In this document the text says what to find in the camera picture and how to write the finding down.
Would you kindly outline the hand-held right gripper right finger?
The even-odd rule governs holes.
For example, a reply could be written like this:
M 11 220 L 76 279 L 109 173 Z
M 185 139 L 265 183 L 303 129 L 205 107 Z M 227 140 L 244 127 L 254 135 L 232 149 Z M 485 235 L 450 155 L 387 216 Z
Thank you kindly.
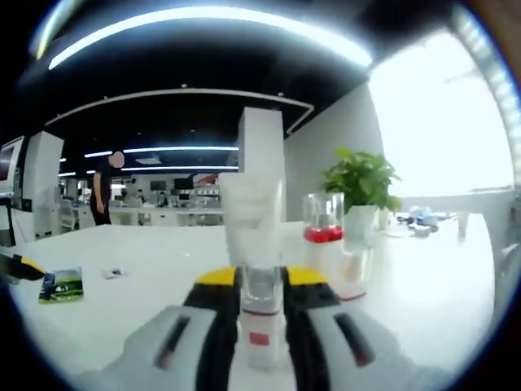
M 341 302 L 313 269 L 282 269 L 285 339 L 298 390 L 421 390 L 421 368 L 394 335 Z

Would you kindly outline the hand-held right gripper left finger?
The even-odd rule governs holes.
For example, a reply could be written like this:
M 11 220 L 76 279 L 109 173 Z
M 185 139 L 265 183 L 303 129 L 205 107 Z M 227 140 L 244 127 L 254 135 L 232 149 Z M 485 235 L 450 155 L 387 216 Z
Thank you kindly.
M 226 390 L 238 341 L 241 273 L 233 266 L 197 278 L 125 341 L 105 369 L 115 390 Z

